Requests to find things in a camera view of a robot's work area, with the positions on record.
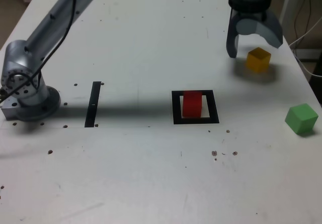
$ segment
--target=red cube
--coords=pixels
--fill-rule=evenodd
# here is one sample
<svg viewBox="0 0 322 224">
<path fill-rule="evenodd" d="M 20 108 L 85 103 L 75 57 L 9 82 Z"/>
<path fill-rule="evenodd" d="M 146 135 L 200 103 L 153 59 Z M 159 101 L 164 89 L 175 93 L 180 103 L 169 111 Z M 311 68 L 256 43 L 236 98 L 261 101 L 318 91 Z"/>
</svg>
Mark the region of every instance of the red cube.
<svg viewBox="0 0 322 224">
<path fill-rule="evenodd" d="M 185 91 L 183 94 L 182 116 L 187 118 L 200 118 L 202 108 L 202 92 Z"/>
</svg>

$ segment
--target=cube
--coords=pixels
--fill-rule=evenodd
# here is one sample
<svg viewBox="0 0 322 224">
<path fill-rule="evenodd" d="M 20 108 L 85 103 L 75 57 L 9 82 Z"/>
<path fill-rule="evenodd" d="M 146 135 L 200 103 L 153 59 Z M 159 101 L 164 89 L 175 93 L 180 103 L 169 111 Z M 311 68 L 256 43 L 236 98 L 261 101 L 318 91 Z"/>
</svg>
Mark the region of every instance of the cube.
<svg viewBox="0 0 322 224">
<path fill-rule="evenodd" d="M 313 129 L 317 118 L 317 113 L 305 103 L 291 107 L 287 113 L 285 122 L 296 134 L 302 134 L 310 132 Z"/>
<path fill-rule="evenodd" d="M 202 109 L 202 92 L 185 91 L 183 93 L 182 116 L 200 118 Z"/>
<path fill-rule="evenodd" d="M 258 47 L 248 53 L 246 67 L 253 72 L 262 73 L 267 71 L 270 60 L 271 54 Z"/>
</svg>

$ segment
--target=white table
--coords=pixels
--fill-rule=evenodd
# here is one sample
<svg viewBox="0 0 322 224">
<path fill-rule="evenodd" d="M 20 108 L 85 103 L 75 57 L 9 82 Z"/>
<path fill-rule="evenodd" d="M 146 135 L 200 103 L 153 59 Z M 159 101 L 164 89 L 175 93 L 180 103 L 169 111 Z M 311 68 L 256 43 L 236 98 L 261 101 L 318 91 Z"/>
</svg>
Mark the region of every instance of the white table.
<svg viewBox="0 0 322 224">
<path fill-rule="evenodd" d="M 56 1 L 33 0 L 6 45 Z M 0 114 L 0 222 L 321 223 L 322 121 L 300 137 L 284 119 L 322 110 L 286 42 L 241 37 L 228 57 L 229 14 L 227 0 L 95 0 L 43 70 L 68 105 L 43 126 Z M 238 71 L 258 46 L 262 78 Z M 93 81 L 99 127 L 84 128 Z M 220 123 L 173 125 L 173 90 L 213 90 Z"/>
</svg>

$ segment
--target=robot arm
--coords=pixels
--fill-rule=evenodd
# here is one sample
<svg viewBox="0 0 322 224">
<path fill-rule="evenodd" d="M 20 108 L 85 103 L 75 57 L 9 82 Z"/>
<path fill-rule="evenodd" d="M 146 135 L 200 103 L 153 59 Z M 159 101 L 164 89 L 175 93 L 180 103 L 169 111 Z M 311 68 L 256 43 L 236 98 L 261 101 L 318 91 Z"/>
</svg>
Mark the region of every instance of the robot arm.
<svg viewBox="0 0 322 224">
<path fill-rule="evenodd" d="M 58 91 L 45 85 L 38 69 L 66 33 L 72 6 L 75 5 L 73 23 L 91 2 L 76 0 L 74 4 L 73 0 L 58 0 L 27 41 L 16 40 L 7 46 L 1 77 L 3 89 L 12 94 L 2 106 L 7 120 L 34 121 L 47 117 L 59 108 Z"/>
<path fill-rule="evenodd" d="M 271 0 L 229 0 L 231 6 L 226 49 L 236 58 L 238 36 L 259 34 L 275 48 L 283 44 L 283 31 L 275 15 L 268 9 Z"/>
</svg>

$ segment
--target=black square outline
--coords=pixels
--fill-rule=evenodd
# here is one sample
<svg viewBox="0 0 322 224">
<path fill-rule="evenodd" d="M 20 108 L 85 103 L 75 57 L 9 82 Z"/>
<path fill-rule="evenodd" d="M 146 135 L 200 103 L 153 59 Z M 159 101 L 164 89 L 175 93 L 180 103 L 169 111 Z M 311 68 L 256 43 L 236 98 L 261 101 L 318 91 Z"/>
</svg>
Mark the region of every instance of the black square outline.
<svg viewBox="0 0 322 224">
<path fill-rule="evenodd" d="M 182 118 L 180 96 L 183 96 L 184 91 L 172 91 L 172 112 L 173 124 L 209 124 L 219 123 L 215 97 L 212 90 L 196 91 L 201 92 L 207 98 L 209 117 L 202 118 Z"/>
</svg>

